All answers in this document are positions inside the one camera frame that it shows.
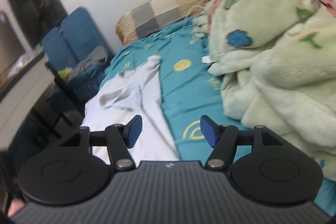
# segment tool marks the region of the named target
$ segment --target person's hand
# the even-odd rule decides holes
[[[25,206],[25,203],[19,199],[13,199],[8,210],[8,217],[13,216],[17,211]]]

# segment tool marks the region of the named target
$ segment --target circular mount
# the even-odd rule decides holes
[[[313,201],[322,179],[322,170],[314,160],[259,126],[254,129],[253,151],[231,168],[231,181],[243,195],[274,205]]]
[[[47,149],[23,165],[18,174],[24,195],[49,206],[84,202],[100,193],[109,180],[109,167],[78,147]]]

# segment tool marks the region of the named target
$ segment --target yellow print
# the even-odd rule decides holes
[[[127,62],[127,63],[125,64],[124,69],[128,68],[130,65],[131,65],[131,62]]]
[[[194,44],[197,41],[197,38],[193,36],[193,38],[189,41],[189,44]]]
[[[166,35],[166,37],[173,37],[175,34],[176,34],[176,32],[168,34],[168,35]]]
[[[178,61],[175,65],[174,65],[174,70],[175,71],[182,71],[186,68],[189,68],[191,66],[191,61],[189,59],[183,59]]]
[[[188,126],[185,128],[184,132],[183,132],[182,139],[187,138],[188,131],[189,131],[193,126],[195,126],[195,125],[197,125],[197,124],[199,124],[199,123],[200,123],[200,121],[198,120],[198,121],[192,122],[190,125],[188,125]],[[202,133],[201,133],[201,135],[199,135],[199,136],[195,136],[195,133],[196,133],[197,131],[199,131],[199,130],[201,130],[200,127],[196,127],[196,128],[194,128],[194,129],[191,131],[190,135],[189,135],[189,139],[191,139],[191,140],[202,140],[202,139],[204,139],[204,136],[202,135]]]
[[[216,80],[214,78],[209,79],[208,82],[211,83],[213,90],[219,90],[220,88],[218,87],[218,85],[222,83],[222,81]]]

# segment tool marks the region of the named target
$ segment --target turquoise bed sheet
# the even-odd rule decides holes
[[[200,130],[202,115],[208,115],[217,124],[229,123],[241,130],[246,128],[239,121],[224,116],[219,92],[221,79],[210,75],[208,65],[201,61],[209,54],[208,40],[197,39],[191,32],[192,26],[181,30],[191,24],[192,18],[174,23],[123,48],[105,70],[106,78],[100,87],[118,72],[141,65],[149,56],[161,56],[162,110],[180,159],[200,160],[204,164],[212,149]],[[250,146],[238,147],[235,160],[250,152]],[[330,193],[334,193],[333,198],[336,196],[335,183],[325,181],[321,189],[316,203],[327,213],[335,213],[336,199],[330,199]]]

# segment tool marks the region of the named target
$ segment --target plastic bag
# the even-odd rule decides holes
[[[34,57],[36,56],[35,51],[26,52],[22,54],[18,60],[16,60],[15,64],[11,67],[8,72],[8,78],[16,75],[23,67],[25,67]]]

